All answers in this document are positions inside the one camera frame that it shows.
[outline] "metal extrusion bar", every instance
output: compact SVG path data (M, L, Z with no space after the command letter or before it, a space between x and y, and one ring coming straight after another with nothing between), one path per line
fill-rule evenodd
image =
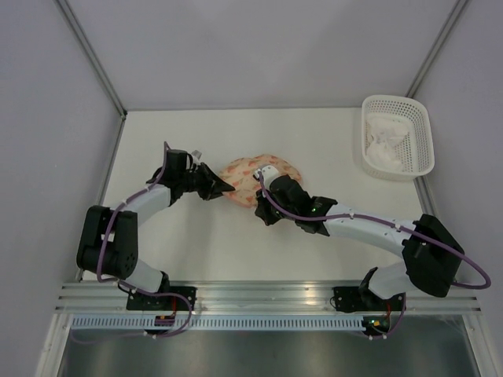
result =
M55 314L35 371L36 377L58 375L66 340L72 323L72 315Z
M409 89L407 90L406 97L414 98L421 83L424 81L424 78L430 71L431 66L435 62L438 57L440 51L444 47L446 40L449 38L452 30L456 26L457 22L461 18L461 15L466 10L468 4L471 0L457 0L456 4L454 4L453 9L449 13L446 22L442 26L442 29L437 35L436 40L433 42L433 46L430 48L426 59L424 59L423 64L420 66L419 71L414 77L414 80L410 84Z
M438 212L435 208L435 203L433 202L433 196L431 195L431 191L426 177L421 176L414 179L414 185L416 186L416 192L417 196L419 197L421 210L425 214L437 216Z
M310 315L346 316L330 305L332 287L358 282L173 282L197 287L194 313L198 315ZM126 311L127 296L112 284L68 283L59 294L57 313L171 314ZM355 313L380 315L382 313ZM479 303L470 290L450 290L446 298L434 298L420 291L407 295L407 315L480 314Z
M497 350L490 341L490 331L482 317L463 316L466 334L482 377L503 375Z
M110 177L112 176L112 168L113 164L116 161L117 151L119 150L120 139L123 136L124 125L126 124L126 119L122 118L120 121L119 129L117 130L117 136L115 138L115 142L113 144L113 150L109 152L109 157L107 158L107 172L105 175L105 179L103 180L100 191L98 193L97 203L99 205L103 205L105 200L105 195L108 188L108 183L110 182Z
M122 101L119 98L116 90L114 89L110 78L108 77L106 71L101 65L100 60L97 57L96 52L94 51L92 45L89 42L89 39L84 32L82 25L79 22L79 19L75 15L72 6L68 2L68 0L54 0L57 8L61 11L61 15L66 20L68 26L73 32L73 35L77 39L77 42L80 44L80 47L83 49L84 54L86 55L87 60L90 62L91 67L94 70L98 80L100 81L103 89L110 97L110 100L113 102L120 116L125 119L127 111L123 106Z

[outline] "black cable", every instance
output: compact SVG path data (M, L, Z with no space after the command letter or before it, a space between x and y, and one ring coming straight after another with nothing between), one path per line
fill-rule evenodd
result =
M165 335L169 330L145 330L145 332L149 335Z
M335 302L335 300L336 300L336 296L332 296L332 297L330 298L329 302L330 302L330 305L332 306L332 308L333 308L333 309L335 309L335 310L337 310L336 306L335 306L334 304L332 304L332 300Z
M122 288L120 286L120 284L117 285L117 287L119 288L120 291L124 292L125 294L127 294L127 296L129 297L130 293L131 293L131 289L129 291L126 291L124 288Z

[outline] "metal frame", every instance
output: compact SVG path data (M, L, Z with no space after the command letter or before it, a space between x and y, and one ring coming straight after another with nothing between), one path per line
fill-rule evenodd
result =
M411 83L406 96L414 97L431 66L444 47L446 40L466 10L471 0L457 0L446 22L442 26L433 46ZM108 186L113 162L119 147L120 137L127 117L127 111L113 88L103 66L97 58L86 34L68 0L54 0L68 23L86 58L96 72L117 111L121 115L121 125L117 141L111 153L106 178L101 187L98 202L101 203ZM420 205L424 213L436 214L426 178L415 180ZM340 318L354 317L338 313L330 306L331 288L336 285L358 285L358 281L307 281L307 282L174 282L198 288L194 313L198 318ZM133 318L161 314L160 312L128 312L127 297L113 284L97 282L67 283L61 288L49 335L42 351L37 376L55 376L61 365L64 347L74 316L91 313L98 316ZM413 292L407 297L407 316L452 316L462 315L468 341L478 364L481 376L502 375L501 365L489 336L485 320L473 291L453 288L447 298L433 298L422 292Z
M90 66L92 67L94 73L96 74L97 80L103 86L103 89L107 93L110 101L112 101L113 105L116 107L122 119L126 118L127 111L124 108L122 101L119 98L116 90L114 89L110 78L107 75L107 72L103 68L100 60L97 57L94 48L89 42L89 39L86 36L86 33L75 15L75 12L68 2L68 0L53 0L56 4L57 8L61 12L64 20L66 21L70 31L74 35L77 43L82 48L84 55L86 56L87 61L89 61Z

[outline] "fabric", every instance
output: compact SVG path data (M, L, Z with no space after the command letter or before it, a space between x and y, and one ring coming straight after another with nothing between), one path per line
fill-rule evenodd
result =
M388 115L369 115L369 142L366 154L377 167L403 171L403 163L396 156L395 147L409 134L408 126Z
M237 159L220 172L218 176L236 189L224 192L223 195L242 207L257 207L255 193L260 189L260 184L253 178L253 173L263 165L272 165L281 175L287 174L299 183L302 182L299 171L283 159L272 155L260 155Z

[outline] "white table surface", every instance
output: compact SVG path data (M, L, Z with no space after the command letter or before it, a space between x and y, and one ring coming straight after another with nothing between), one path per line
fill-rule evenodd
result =
M381 181L358 165L359 108L131 112L105 205L141 189L172 148L202 151L218 173L240 157L270 153L303 176L312 196L393 218L419 218L412 182ZM356 240L305 233L290 221L266 227L226 198L185 194L139 230L139 254L172 280L360 280L394 255ZM86 273L85 279L94 275Z

